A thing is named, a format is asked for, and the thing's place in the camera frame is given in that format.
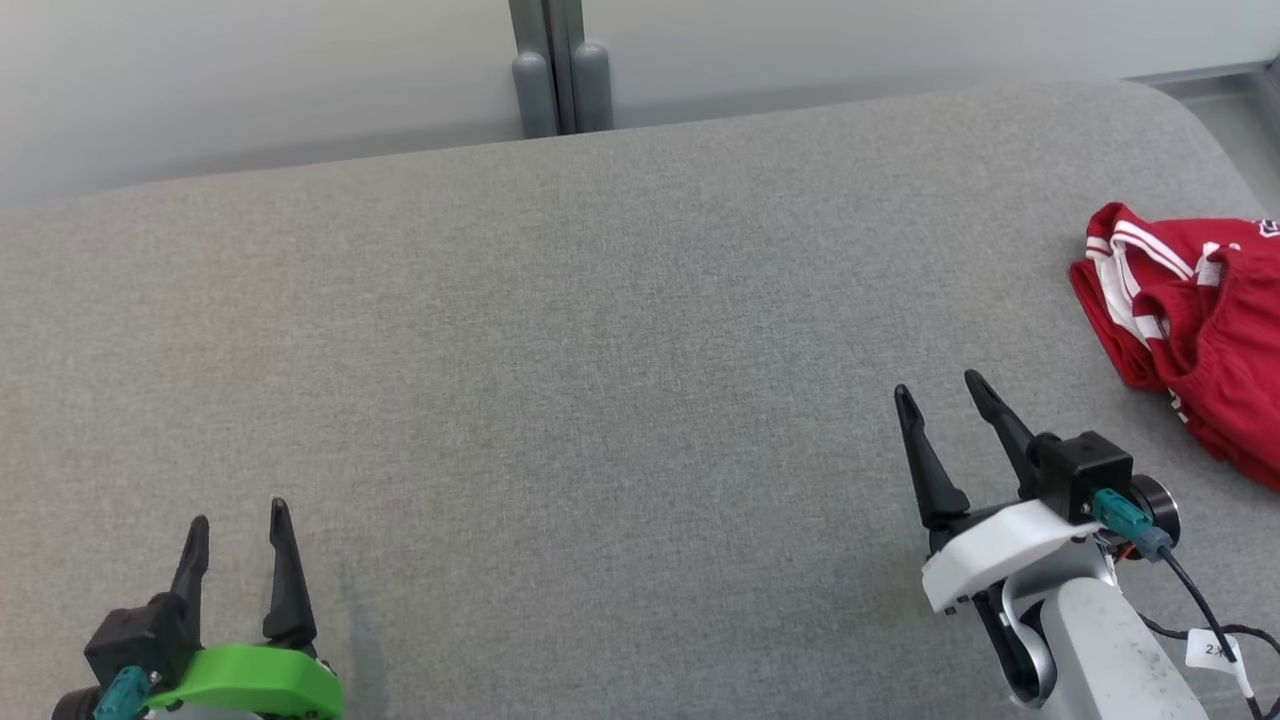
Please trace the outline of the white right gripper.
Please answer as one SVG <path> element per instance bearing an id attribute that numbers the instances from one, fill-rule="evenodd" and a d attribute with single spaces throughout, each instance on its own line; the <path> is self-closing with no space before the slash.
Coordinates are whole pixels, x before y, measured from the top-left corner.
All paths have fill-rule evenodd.
<path id="1" fill-rule="evenodd" d="M 965 370 L 964 380 L 1018 477 L 1018 495 L 1036 496 L 1039 474 L 1028 455 L 1034 436 L 978 370 Z M 942 530 L 968 514 L 970 501 L 951 482 L 906 386 L 895 387 L 893 402 L 922 525 Z M 952 614 L 963 603 L 972 605 L 1014 702 L 1046 705 L 1059 679 L 1044 630 L 1050 597 L 1076 579 L 1116 585 L 1114 564 L 1098 543 L 1101 525 L 1074 527 L 1041 501 L 1028 501 L 960 519 L 955 527 L 957 536 L 941 544 L 922 569 L 932 610 Z"/>

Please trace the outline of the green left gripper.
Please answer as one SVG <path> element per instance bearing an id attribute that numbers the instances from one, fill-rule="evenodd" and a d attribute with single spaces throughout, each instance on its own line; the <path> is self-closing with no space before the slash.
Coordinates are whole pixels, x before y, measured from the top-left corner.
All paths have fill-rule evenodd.
<path id="1" fill-rule="evenodd" d="M 312 646 L 317 626 L 284 498 L 273 498 L 268 533 L 274 551 L 271 597 L 262 620 L 270 646 Z M 170 592 L 183 623 L 201 641 L 202 582 L 209 569 L 206 516 L 189 524 Z M 179 684 L 151 694 L 145 720 L 343 720 L 346 692 L 324 664 L 297 650 L 221 644 L 195 655 Z"/>

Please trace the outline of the red shirt white sleeves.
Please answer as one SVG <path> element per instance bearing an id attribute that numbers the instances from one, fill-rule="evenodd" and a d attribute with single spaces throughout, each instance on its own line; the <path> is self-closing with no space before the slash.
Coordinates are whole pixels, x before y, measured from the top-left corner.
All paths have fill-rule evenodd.
<path id="1" fill-rule="evenodd" d="M 1155 322 L 1140 319 L 1134 300 L 1144 290 L 1190 281 L 1203 247 L 1280 242 L 1280 223 L 1240 218 L 1175 218 L 1148 222 L 1123 202 L 1102 206 L 1085 229 L 1085 251 L 1068 275 L 1071 288 L 1126 386 L 1164 392 L 1147 341 Z"/>

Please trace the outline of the red shorts white side panels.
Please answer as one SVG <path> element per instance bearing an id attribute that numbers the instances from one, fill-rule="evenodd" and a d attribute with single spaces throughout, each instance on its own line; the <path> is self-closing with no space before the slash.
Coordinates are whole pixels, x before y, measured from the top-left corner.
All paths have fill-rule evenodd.
<path id="1" fill-rule="evenodd" d="M 1142 291 L 1135 318 L 1189 434 L 1280 492 L 1280 241 L 1210 245 L 1192 277 Z"/>

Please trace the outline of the grey fabric sofa cushion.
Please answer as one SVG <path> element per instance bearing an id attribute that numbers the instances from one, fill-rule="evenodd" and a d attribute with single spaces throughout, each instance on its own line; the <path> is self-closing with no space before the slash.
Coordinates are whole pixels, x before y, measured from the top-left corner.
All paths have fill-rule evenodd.
<path id="1" fill-rule="evenodd" d="M 933 614 L 892 392 L 975 506 L 963 380 L 1097 430 L 1280 634 L 1280 495 L 1129 389 L 1089 217 L 1265 210 L 1183 105 L 1006 85 L 206 176 L 0 213 L 0 720 L 211 525 L 209 644 L 260 637 L 292 510 L 353 720 L 1016 720 Z"/>

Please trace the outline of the grey metal floor rail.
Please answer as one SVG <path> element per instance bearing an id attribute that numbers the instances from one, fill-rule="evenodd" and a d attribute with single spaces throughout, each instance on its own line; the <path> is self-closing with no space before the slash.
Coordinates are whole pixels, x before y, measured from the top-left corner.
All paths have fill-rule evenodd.
<path id="1" fill-rule="evenodd" d="M 1280 118 L 1280 70 L 1274 69 L 1279 58 L 1238 64 L 1202 67 L 1149 76 L 1133 76 L 1126 81 L 1156 88 L 1179 101 L 1208 97 L 1215 94 L 1243 96 L 1265 115 Z"/>

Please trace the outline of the grey rounded post cap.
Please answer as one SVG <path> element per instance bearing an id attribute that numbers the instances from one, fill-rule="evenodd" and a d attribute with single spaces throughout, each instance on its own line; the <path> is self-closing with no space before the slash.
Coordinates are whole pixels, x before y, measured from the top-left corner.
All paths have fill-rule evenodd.
<path id="1" fill-rule="evenodd" d="M 520 122 L 526 138 L 556 137 L 559 115 L 549 61 L 538 51 L 518 54 L 511 63 Z"/>
<path id="2" fill-rule="evenodd" d="M 599 44 L 582 42 L 571 54 L 573 105 L 579 133 L 614 128 L 611 58 Z"/>

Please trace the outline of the grey metal partition post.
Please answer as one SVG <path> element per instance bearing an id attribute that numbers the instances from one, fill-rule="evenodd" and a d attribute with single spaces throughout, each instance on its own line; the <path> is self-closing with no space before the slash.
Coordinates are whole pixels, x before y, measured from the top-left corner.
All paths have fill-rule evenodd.
<path id="1" fill-rule="evenodd" d="M 570 29 L 570 0 L 507 0 L 516 55 L 540 53 L 550 64 L 556 82 L 559 133 L 575 135 L 573 74 Z"/>

